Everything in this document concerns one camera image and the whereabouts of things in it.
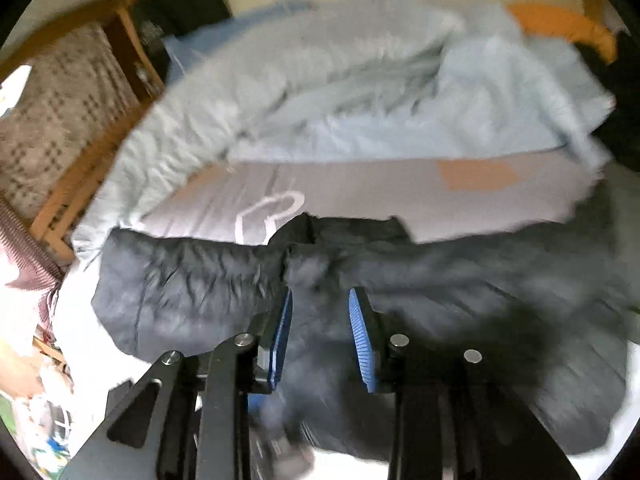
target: pink striped cloth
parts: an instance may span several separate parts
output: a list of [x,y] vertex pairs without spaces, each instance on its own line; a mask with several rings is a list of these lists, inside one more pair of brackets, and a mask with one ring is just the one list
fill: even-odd
[[12,288],[14,292],[25,293],[13,295],[18,298],[18,304],[12,305],[11,308],[37,310],[40,327],[47,338],[52,340],[49,313],[52,312],[57,291],[62,282],[62,272],[53,259],[31,237],[22,221],[2,197],[0,197],[0,258],[8,261],[10,269],[18,270],[17,278],[4,286]]

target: blue pillow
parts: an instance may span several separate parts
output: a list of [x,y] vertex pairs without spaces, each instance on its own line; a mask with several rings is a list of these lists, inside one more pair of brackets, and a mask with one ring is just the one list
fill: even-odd
[[307,10],[311,7],[311,0],[281,0],[267,7],[243,12],[223,22],[206,25],[180,38],[175,36],[163,38],[164,47],[171,58],[166,84],[170,85],[180,80],[207,54],[238,38],[254,25],[289,16],[294,12]]

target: beige patterned fabric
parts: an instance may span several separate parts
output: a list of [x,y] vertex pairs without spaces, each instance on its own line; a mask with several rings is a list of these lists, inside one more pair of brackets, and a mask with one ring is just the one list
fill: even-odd
[[0,119],[0,190],[31,221],[82,149],[137,99],[97,24],[31,60],[17,107]]

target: metal screw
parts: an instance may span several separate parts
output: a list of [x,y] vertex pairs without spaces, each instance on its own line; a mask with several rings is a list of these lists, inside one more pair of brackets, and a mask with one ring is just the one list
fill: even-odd
[[180,352],[177,350],[171,350],[162,354],[162,363],[165,365],[176,364],[180,360]]
[[254,336],[247,334],[246,332],[238,334],[234,339],[236,346],[249,346],[254,342]]
[[393,334],[389,338],[389,342],[396,348],[404,348],[409,344],[409,338],[404,334]]
[[478,350],[473,350],[471,348],[469,350],[466,350],[463,356],[471,364],[477,365],[480,361],[482,361],[482,354]]

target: ribbed blue pad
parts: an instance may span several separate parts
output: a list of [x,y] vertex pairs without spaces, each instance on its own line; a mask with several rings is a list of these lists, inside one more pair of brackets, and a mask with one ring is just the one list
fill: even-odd
[[282,367],[284,366],[284,355],[287,351],[287,341],[289,340],[289,329],[291,327],[291,317],[293,314],[293,295],[291,291],[284,299],[282,315],[276,330],[276,336],[271,346],[271,358],[269,366],[269,384],[273,390],[282,377]]
[[367,385],[367,391],[371,394],[376,390],[376,364],[369,334],[364,325],[360,302],[354,289],[349,292],[349,318],[351,319],[353,339],[356,343],[360,375],[362,376],[362,381]]

